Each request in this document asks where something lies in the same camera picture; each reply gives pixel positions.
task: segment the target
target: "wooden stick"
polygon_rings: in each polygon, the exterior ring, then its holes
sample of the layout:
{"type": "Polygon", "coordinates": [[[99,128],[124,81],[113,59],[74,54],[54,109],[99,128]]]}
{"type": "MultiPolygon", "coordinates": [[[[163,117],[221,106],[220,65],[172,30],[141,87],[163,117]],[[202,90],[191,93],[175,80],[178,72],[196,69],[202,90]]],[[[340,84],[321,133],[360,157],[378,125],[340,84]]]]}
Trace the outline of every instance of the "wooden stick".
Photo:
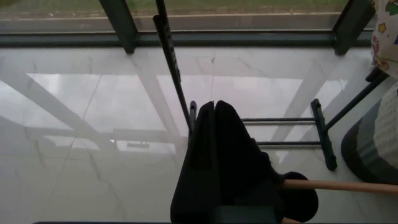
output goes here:
{"type": "Polygon", "coordinates": [[[285,180],[283,188],[348,190],[356,192],[398,194],[398,185],[320,181],[320,180],[285,180]]]}

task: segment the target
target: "cartoon print fabric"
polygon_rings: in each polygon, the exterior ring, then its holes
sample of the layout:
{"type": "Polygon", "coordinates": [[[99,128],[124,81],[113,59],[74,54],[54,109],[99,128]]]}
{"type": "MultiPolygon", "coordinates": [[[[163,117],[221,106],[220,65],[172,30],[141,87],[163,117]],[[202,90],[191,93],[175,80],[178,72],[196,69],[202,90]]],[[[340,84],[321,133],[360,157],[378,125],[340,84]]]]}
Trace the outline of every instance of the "cartoon print fabric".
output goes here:
{"type": "Polygon", "coordinates": [[[398,0],[372,0],[377,14],[372,36],[375,64],[398,79],[398,0]]]}

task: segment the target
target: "white marble floor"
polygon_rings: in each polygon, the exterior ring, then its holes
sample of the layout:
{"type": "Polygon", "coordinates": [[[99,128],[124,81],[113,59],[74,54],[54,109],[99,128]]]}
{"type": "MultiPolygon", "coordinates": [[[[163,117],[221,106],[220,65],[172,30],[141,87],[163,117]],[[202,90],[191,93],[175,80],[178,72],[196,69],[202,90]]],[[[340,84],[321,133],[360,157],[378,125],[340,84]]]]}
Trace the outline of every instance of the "white marble floor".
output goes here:
{"type": "MultiPolygon", "coordinates": [[[[176,49],[189,103],[225,100],[242,118],[327,120],[364,86],[369,49],[176,49]]],[[[330,131],[321,150],[268,149],[279,172],[359,181],[340,156],[346,130],[394,83],[387,79],[330,131]]],[[[168,222],[187,125],[160,48],[0,51],[0,222],[168,222]]],[[[317,140],[311,126],[251,126],[258,141],[317,140]]],[[[311,222],[396,223],[398,198],[319,190],[311,222]]]]}

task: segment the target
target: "stand foot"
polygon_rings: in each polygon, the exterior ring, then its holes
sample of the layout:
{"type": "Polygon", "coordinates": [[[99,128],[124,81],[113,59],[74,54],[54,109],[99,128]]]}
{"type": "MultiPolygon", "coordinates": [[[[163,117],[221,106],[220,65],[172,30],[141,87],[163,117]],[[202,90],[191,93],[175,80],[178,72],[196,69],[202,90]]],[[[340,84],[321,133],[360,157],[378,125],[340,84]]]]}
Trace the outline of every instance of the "stand foot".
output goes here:
{"type": "Polygon", "coordinates": [[[325,118],[318,99],[314,99],[311,102],[311,109],[315,118],[323,155],[325,156],[326,166],[329,170],[334,171],[337,168],[336,156],[331,146],[328,131],[325,129],[325,118]]]}
{"type": "Polygon", "coordinates": [[[195,123],[197,120],[197,109],[198,109],[197,103],[195,101],[191,101],[191,104],[189,106],[189,122],[191,124],[192,131],[195,129],[195,123]]]}

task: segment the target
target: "grass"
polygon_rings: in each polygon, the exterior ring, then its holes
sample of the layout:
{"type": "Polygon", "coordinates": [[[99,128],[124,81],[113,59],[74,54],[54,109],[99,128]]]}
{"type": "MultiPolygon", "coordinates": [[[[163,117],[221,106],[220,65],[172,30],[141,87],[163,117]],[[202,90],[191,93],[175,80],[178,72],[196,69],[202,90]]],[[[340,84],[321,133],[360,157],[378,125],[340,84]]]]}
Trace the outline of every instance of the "grass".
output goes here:
{"type": "MultiPolygon", "coordinates": [[[[155,0],[126,0],[131,11],[153,10],[155,0]]],[[[270,7],[343,7],[348,0],[165,0],[167,9],[213,9],[218,7],[258,9],[270,7]]],[[[0,0],[0,12],[102,11],[98,0],[0,0]]]]}

